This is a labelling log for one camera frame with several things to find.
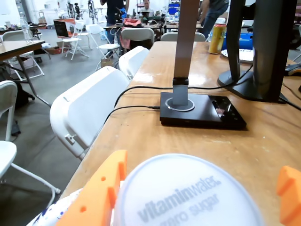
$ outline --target black bag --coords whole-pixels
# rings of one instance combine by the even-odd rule
[[[31,98],[32,100],[35,99],[35,97],[27,92],[25,92],[19,82],[16,82],[17,88],[18,88],[18,94],[17,94],[17,100],[16,100],[16,109],[23,107],[26,105],[29,100],[28,98]]]

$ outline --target monitor base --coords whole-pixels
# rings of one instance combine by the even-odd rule
[[[219,85],[227,85],[233,82],[231,77],[231,71],[226,71],[222,73],[218,80]],[[253,101],[261,101],[261,102],[267,102],[265,101],[257,92],[257,88],[253,83],[253,72],[248,72],[242,79],[240,79],[237,82],[237,85],[235,86],[229,86],[225,89],[229,90],[230,92],[236,94],[237,96],[246,99],[246,100],[253,100]],[[280,97],[283,99],[286,99],[285,96],[280,93]],[[281,99],[278,100],[279,104],[285,104],[284,101]]]
[[[188,104],[185,111],[183,107],[170,107],[168,102],[172,97],[173,93],[161,93],[162,125],[236,130],[246,128],[246,122],[227,97],[188,94],[194,107]]]

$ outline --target yellow can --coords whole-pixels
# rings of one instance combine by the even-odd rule
[[[226,24],[216,24],[213,27],[213,35],[209,47],[209,53],[220,54],[222,50],[222,44],[224,42],[224,36],[226,32]]]

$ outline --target white bottle cap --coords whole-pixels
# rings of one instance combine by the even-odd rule
[[[115,205],[114,226],[264,226],[247,191],[214,164],[164,154],[136,167]]]

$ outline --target black t-shirt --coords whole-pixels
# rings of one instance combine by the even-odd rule
[[[123,0],[102,0],[102,2],[105,2],[108,5],[108,11],[107,11],[108,23],[115,24],[114,15],[115,15],[115,13],[118,13],[118,10],[116,9],[116,7],[119,9],[124,8],[125,6],[123,3]]]

